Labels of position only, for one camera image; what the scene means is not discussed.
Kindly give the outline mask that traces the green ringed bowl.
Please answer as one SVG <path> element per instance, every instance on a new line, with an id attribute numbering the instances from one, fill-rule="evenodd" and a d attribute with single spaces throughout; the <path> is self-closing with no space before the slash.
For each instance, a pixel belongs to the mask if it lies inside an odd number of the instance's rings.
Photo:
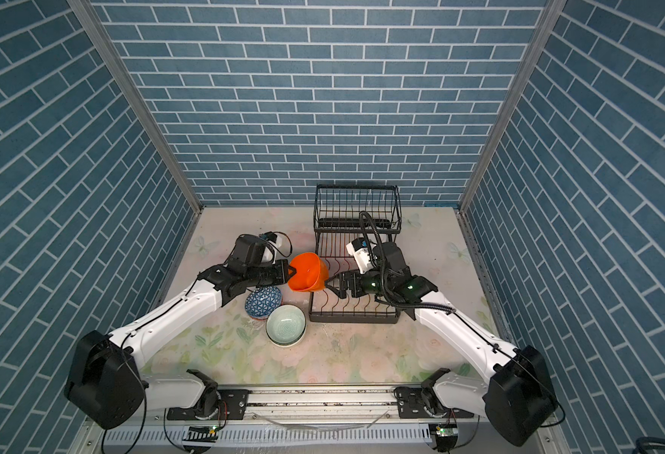
<path id="1" fill-rule="evenodd" d="M 301 308 L 283 305 L 266 321 L 266 334 L 273 344 L 288 347 L 299 342 L 307 329 L 307 318 Z"/>

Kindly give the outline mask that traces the orange square bowl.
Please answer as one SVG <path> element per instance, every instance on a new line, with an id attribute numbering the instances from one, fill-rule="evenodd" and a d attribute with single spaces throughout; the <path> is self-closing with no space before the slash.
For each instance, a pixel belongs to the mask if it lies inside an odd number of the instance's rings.
<path id="1" fill-rule="evenodd" d="M 317 292 L 325 288 L 329 270 L 316 253 L 302 253 L 295 257 L 291 268 L 296 271 L 288 281 L 288 287 L 296 292 Z"/>

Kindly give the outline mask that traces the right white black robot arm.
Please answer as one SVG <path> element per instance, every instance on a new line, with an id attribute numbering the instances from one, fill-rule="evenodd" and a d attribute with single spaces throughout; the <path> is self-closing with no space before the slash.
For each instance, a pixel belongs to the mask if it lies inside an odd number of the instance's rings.
<path id="1" fill-rule="evenodd" d="M 522 446 L 561 405 L 544 356 L 533 346 L 518 348 L 455 308 L 429 279 L 415 275 L 394 242 L 356 238 L 346 247 L 356 266 L 330 278 L 339 297 L 372 296 L 392 306 L 453 346 L 478 378 L 441 368 L 421 385 L 423 406 L 434 417 L 454 409 L 483 415 L 513 446 Z"/>

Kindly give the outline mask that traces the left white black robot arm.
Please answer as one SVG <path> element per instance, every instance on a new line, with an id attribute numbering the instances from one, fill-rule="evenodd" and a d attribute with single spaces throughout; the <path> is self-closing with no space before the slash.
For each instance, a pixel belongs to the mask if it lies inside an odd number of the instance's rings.
<path id="1" fill-rule="evenodd" d="M 197 274 L 181 293 L 107 334 L 93 330 L 75 345 L 65 398 L 102 429 L 114 429 L 138 409 L 182 409 L 195 419 L 221 410 L 217 382 L 188 369 L 151 378 L 142 369 L 154 355 L 197 321 L 249 289 L 278 287 L 296 275 L 293 246 L 283 232 L 242 234 L 226 260 Z"/>

